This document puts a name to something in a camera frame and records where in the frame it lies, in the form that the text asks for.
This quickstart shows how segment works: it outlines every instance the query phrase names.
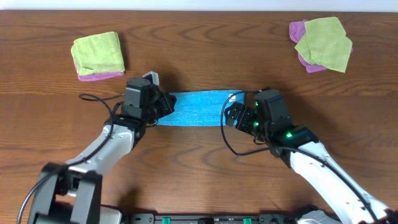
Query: wood grain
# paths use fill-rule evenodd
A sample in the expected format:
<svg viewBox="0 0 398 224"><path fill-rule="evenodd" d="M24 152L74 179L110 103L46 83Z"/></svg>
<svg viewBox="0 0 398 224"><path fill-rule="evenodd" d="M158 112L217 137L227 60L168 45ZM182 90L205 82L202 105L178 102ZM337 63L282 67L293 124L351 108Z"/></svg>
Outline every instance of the wood grain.
<svg viewBox="0 0 398 224"><path fill-rule="evenodd" d="M307 74L289 39L292 21L336 16L353 41L346 73ZM119 34L127 74L79 82L70 47ZM331 12L0 12L0 223L12 223L49 161L75 157L99 135L106 110L77 98L124 92L153 70L168 91L279 89L357 182L398 208L398 15ZM227 130L232 145L255 148ZM134 212L258 213L308 203L331 211L269 153L235 157L219 128L148 129L103 184L102 203Z"/></svg>

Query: pink towel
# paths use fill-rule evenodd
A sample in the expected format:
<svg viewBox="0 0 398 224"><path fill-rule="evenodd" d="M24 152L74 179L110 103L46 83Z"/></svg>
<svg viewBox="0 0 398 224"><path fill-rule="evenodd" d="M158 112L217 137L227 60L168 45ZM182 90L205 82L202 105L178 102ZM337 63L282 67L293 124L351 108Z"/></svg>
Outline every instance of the pink towel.
<svg viewBox="0 0 398 224"><path fill-rule="evenodd" d="M300 39L303 37L303 35L305 33L304 22L306 22L306 21L307 20L304 19L303 21L291 22L289 24L289 36L293 40L293 42L298 43L300 41ZM327 69L326 67L324 67L322 65L317 65L317 64L310 65L308 62L306 62L304 60L304 58L300 54L298 54L298 60L305 66L308 73L319 72L319 71Z"/></svg>
<svg viewBox="0 0 398 224"><path fill-rule="evenodd" d="M77 72L78 79L83 82L104 80L107 78L118 77L121 75L124 75L124 72L103 72L103 73L94 73L91 75L79 75L79 73Z"/></svg>

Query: green towel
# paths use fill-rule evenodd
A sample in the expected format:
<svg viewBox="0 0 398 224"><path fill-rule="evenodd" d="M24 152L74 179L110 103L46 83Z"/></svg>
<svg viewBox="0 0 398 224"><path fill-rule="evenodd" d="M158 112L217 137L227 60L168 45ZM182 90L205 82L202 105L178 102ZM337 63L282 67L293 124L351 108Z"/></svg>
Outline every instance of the green towel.
<svg viewBox="0 0 398 224"><path fill-rule="evenodd" d="M71 52L79 75L124 71L117 33L90 35L79 38L73 43Z"/></svg>
<svg viewBox="0 0 398 224"><path fill-rule="evenodd" d="M305 22L305 33L295 48L311 65L345 72L352 46L341 22L328 17Z"/></svg>

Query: blue towel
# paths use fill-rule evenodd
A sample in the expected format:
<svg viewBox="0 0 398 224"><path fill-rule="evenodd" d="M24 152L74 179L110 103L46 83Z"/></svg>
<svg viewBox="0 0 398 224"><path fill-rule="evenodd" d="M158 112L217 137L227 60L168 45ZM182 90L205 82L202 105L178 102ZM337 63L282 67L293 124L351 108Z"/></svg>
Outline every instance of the blue towel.
<svg viewBox="0 0 398 224"><path fill-rule="evenodd" d="M228 97L239 90L210 90L171 93L177 98L174 112L159 119L157 125L167 126L219 126L221 109ZM244 102L244 94L235 96Z"/></svg>

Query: black cable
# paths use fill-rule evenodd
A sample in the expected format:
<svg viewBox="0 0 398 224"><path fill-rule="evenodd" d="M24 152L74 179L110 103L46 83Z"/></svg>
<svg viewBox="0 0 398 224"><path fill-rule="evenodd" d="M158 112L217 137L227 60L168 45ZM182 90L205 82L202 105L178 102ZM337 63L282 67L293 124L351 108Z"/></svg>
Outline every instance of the black cable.
<svg viewBox="0 0 398 224"><path fill-rule="evenodd" d="M373 212L370 203L368 203L366 201L366 199L361 195L360 192L358 192L356 190L356 188L343 176L341 175L334 167L332 167L331 165L329 165L329 163L327 161L323 161L322 159L320 159L318 156L314 156L311 153L305 152L301 149L297 149L297 148L291 148L291 147L273 147L273 148L265 148L265 149L257 149L257 150L253 150L253 151L249 151L249 152L245 152L245 153L238 153L236 152L228 143L228 141L226 140L225 137L225 133L224 133L224 126L223 126L223 116L224 116L224 110L225 110L225 106L228 104L229 100L232 99L232 97L240 94L240 93L253 93L256 94L258 93L258 91L247 91L247 90L242 90L242 91L238 91L234 94L232 94L224 103L223 105L223 109L221 110L221 135L223 136L224 142L227 145L227 147L229 148L229 150L231 150L231 152L237 156L247 156L250 154L254 154L257 152L262 152L262 151L268 151L271 149L281 149L281 150L288 150L290 152L299 152L303 155L306 155L318 162L320 162L323 166L329 168L334 174L336 174L337 177L339 177L347 186L348 188L354 192L354 194L360 199L360 201L363 203L364 207L368 210L370 216L372 217L372 219L375 221L375 223L379 223L379 220L377 219L376 214ZM268 123L266 123L266 140L269 141L269 137L268 137L268 131L267 131L267 127L268 127Z"/></svg>
<svg viewBox="0 0 398 224"><path fill-rule="evenodd" d="M262 149L256 149L256 150L249 151L249 152L238 153L231 147L231 145L229 145L228 141L226 140L225 133L224 133L224 124L223 124L225 106L228 104L229 100L232 99L232 97L234 97L234 96L236 96L238 94L241 94L241 93L253 93L253 94L256 94L256 93L258 93L258 91L241 90L241 91L238 91L238 92L232 94L231 96L229 96L229 98L225 101L225 103L223 105L223 108L221 109L221 118L220 118L221 135L223 136L224 142L227 145L227 147L229 148L229 150L231 150L231 152L233 154L237 155L237 156L248 156L248 155L251 155L251 154L254 154L254 153L258 153L258 152L268 151L269 148L267 147L267 148L262 148Z"/></svg>
<svg viewBox="0 0 398 224"><path fill-rule="evenodd" d="M107 97L107 98L102 98L101 100L105 101L105 100L116 99L116 98L118 98L118 97L124 96L125 94L126 94L126 93L121 93L121 94L116 95L116 96L111 96L111 97ZM82 97L82 94L79 95L79 98L82 99L82 100L85 100L85 101L99 101L98 98L90 99L90 98Z"/></svg>
<svg viewBox="0 0 398 224"><path fill-rule="evenodd" d="M146 126L146 128L153 128L154 126L157 126L157 123L158 123L158 122L159 122L159 120L156 119L155 122L153 122L152 124L148 124L148 125Z"/></svg>
<svg viewBox="0 0 398 224"><path fill-rule="evenodd" d="M256 137L254 137L253 142L254 142L256 145L258 145L258 146L263 146L263 145L267 144L267 143L258 143L258 142L256 142Z"/></svg>
<svg viewBox="0 0 398 224"><path fill-rule="evenodd" d="M94 98L94 99L85 98L84 96L89 96L89 97L92 97L92 98ZM115 106L114 106L114 108L113 108L113 110L111 110L111 108L110 108L109 105L105 102L105 100L115 99L115 98L120 97L120 96L121 96L121 95L119 95L119 96L113 96L113 97L110 97L110 98L101 99L101 98L99 98L99 97L97 97L97 96L95 96L95 95L86 94L86 93L83 93L83 94L80 94L80 95L79 95L79 98L82 99L82 100L86 100L86 101L100 101L102 104L105 105L106 109L108 109L109 116L110 116L110 120L111 120L111 128L109 129L109 133L108 133L108 135L105 137L104 141L101 142L101 144L100 144L93 152L91 152L88 156L86 156L86 157L80 159L79 161L73 162L73 163L71 163L71 164L64 164L64 165L62 165L61 167L59 167L58 169L53 170L51 173L49 173L49 174L47 174L46 176L44 176L43 178L41 178L41 179L31 188L31 190L30 190L29 193L27 194L27 196L26 196L24 202L22 203L21 208L19 209L18 217L17 217L17 224L21 224L21 222L22 222L22 215L23 215L23 213L24 213L25 207L26 207L26 205L27 205L29 199L32 197L32 195L33 195L37 190L40 189L40 187L41 187L46 181L49 180L49 178L50 178L51 176L56 175L56 174L59 174L59 173L65 171L65 170L67 170L67 169L68 169L69 167L71 167L71 166L75 166L75 165L78 165L78 164L81 164L81 163L86 162L88 159L90 159L91 157L93 157L93 156L94 156L94 155L95 155L95 154L96 154L108 141L109 141L109 139L111 139L111 136L112 136L112 133L113 133L113 126L114 126L114 115L115 115L116 111L118 110L119 106L122 104L122 102L116 103Z"/></svg>

